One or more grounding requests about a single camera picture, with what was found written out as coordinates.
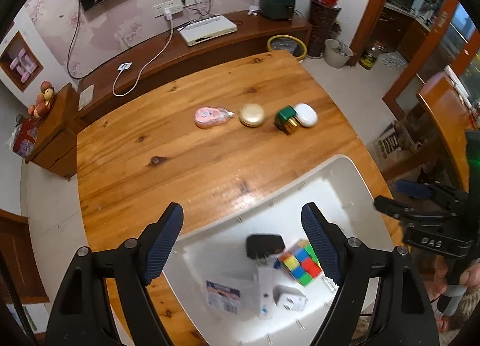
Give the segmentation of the person's right hand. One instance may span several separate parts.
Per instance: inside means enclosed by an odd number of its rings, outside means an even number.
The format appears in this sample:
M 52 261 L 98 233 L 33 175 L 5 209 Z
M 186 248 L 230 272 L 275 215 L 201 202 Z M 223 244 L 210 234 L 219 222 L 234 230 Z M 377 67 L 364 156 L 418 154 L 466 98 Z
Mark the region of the person's right hand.
M 439 298 L 437 311 L 452 316 L 465 293 L 479 288 L 479 259 L 453 261 L 437 256 L 434 269 L 433 296 Z

